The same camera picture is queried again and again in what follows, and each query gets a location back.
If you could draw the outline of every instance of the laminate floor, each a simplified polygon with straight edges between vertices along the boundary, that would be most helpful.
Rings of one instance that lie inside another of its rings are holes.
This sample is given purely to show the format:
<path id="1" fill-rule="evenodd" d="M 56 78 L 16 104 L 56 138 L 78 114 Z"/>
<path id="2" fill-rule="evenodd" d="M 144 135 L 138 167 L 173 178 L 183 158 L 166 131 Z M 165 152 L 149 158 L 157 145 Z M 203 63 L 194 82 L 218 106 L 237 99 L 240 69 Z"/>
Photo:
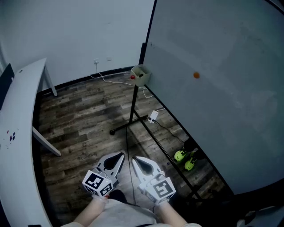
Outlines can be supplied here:
<path id="1" fill-rule="evenodd" d="M 129 73 L 105 77 L 115 82 L 131 83 Z M 40 149 L 44 181 L 50 195 L 52 206 L 62 224 L 72 221 L 90 202 L 91 197 L 82 187 L 82 180 L 89 169 L 101 156 L 126 150 L 126 129 L 110 135 L 109 131 L 129 119 L 133 86 L 104 82 L 101 78 L 87 80 L 58 90 L 58 96 L 45 95 L 40 100 L 38 115 L 39 132 L 51 142 L 62 156 Z M 140 116 L 151 114 L 162 106 L 154 98 L 145 98 L 139 89 L 136 110 Z M 183 141 L 187 135 L 166 110 L 159 111 L 157 121 L 167 127 Z M 146 122 L 167 153 L 173 158 L 183 144 L 157 124 Z M 159 147 L 155 144 L 140 122 L 127 129 L 129 156 L 144 156 L 156 161 L 166 176 L 170 176 L 177 192 L 187 197 L 191 190 L 177 174 Z M 209 162 L 198 160 L 191 171 L 178 164 L 192 185 L 202 185 L 198 193 L 202 198 L 211 196 L 208 189 L 217 192 L 225 185 L 215 173 Z M 153 203 L 137 189 L 139 182 L 132 166 L 132 180 L 137 205 L 153 208 Z M 121 189 L 128 200 L 133 202 L 127 156 L 118 175 Z"/>

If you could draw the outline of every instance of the person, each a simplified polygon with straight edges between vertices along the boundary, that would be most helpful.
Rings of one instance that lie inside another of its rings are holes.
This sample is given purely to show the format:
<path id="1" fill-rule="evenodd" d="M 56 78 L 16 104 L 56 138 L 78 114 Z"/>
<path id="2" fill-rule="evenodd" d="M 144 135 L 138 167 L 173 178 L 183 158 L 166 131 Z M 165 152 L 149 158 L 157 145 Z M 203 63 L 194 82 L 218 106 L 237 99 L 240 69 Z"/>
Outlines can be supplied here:
<path id="1" fill-rule="evenodd" d="M 167 202 L 158 208 L 163 223 L 150 210 L 129 204 L 120 190 L 112 191 L 102 199 L 93 195 L 93 200 L 76 217 L 63 227 L 201 227 L 188 224 Z"/>
<path id="2" fill-rule="evenodd" d="M 183 148 L 177 151 L 174 155 L 174 159 L 177 162 L 180 162 L 190 153 L 189 159 L 185 163 L 185 169 L 188 171 L 192 170 L 197 160 L 205 158 L 203 151 L 198 150 L 195 144 L 194 140 L 189 138 L 185 141 Z"/>

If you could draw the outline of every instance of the neon green sneaker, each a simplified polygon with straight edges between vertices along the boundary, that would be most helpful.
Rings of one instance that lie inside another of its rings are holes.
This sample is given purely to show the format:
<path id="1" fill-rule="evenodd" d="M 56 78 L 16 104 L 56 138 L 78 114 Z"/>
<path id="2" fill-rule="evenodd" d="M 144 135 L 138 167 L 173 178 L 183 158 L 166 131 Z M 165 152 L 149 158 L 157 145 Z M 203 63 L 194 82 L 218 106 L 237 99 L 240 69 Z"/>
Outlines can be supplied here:
<path id="1" fill-rule="evenodd" d="M 177 151 L 174 154 L 174 159 L 179 162 L 181 161 L 187 154 L 187 151 L 185 151 L 185 148 L 183 147 L 181 150 Z"/>
<path id="2" fill-rule="evenodd" d="M 190 153 L 191 158 L 185 163 L 185 169 L 188 170 L 188 171 L 192 170 L 192 168 L 194 167 L 195 162 L 197 160 L 196 157 L 193 156 L 194 152 Z"/>

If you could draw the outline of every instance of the black cable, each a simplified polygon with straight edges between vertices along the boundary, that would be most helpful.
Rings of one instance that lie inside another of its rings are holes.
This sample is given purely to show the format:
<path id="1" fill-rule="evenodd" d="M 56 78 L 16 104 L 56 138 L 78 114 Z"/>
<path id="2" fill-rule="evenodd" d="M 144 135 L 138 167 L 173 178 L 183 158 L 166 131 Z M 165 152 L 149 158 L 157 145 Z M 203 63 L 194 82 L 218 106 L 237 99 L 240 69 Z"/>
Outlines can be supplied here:
<path id="1" fill-rule="evenodd" d="M 173 136 L 173 137 L 176 137 L 177 139 L 179 139 L 180 142 L 184 143 L 184 141 L 182 141 L 179 137 L 175 136 L 174 134 L 171 133 L 171 131 L 169 129 L 167 129 L 166 127 L 160 125 L 159 122 L 157 122 L 156 120 L 153 120 L 155 123 L 157 123 L 159 126 L 161 126 L 162 128 L 166 129 L 169 131 L 169 133 Z"/>
<path id="2" fill-rule="evenodd" d="M 133 203 L 136 205 L 136 199 L 135 199 L 135 193 L 134 193 L 134 186 L 132 182 L 132 174 L 131 174 L 131 168 L 130 168 L 130 161 L 129 161 L 129 150 L 128 150 L 128 139 L 127 139 L 127 126 L 126 126 L 126 150 L 127 150 L 127 156 L 128 156 L 128 163 L 129 163 L 129 172 L 130 172 L 130 179 L 131 179 L 131 184 L 132 184 L 132 192 L 133 192 Z"/>

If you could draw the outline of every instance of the black baseboard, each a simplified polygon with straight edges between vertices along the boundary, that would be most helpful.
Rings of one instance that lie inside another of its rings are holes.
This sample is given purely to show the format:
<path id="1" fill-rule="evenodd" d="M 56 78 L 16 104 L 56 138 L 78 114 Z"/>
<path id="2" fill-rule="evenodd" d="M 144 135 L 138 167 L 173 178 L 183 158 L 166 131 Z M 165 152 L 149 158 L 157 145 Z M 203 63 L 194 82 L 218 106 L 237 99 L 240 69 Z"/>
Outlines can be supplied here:
<path id="1" fill-rule="evenodd" d="M 111 74 L 122 73 L 122 72 L 130 71 L 133 67 L 134 66 L 120 68 L 120 69 L 112 69 L 112 70 L 100 72 L 100 74 L 103 75 L 103 76 L 107 76 L 107 75 L 111 75 Z M 92 74 L 90 76 L 92 76 L 94 78 L 98 78 L 98 77 L 101 76 L 100 74 L 96 73 L 96 74 Z M 73 84 L 76 84 L 76 83 L 79 83 L 79 82 L 82 82 L 82 81 L 90 80 L 90 79 L 92 79 L 92 77 L 90 77 L 90 76 L 82 77 L 82 78 L 79 78 L 79 79 L 76 79 L 76 80 L 69 81 L 67 83 L 56 85 L 55 89 L 56 90 L 61 89 L 61 88 L 64 88 L 64 87 L 67 87 L 67 86 L 70 86 L 70 85 L 73 85 Z M 52 90 L 51 90 L 51 88 L 48 88 L 46 90 L 38 92 L 37 96 L 43 96 L 43 95 L 48 94 L 50 92 L 52 92 Z"/>

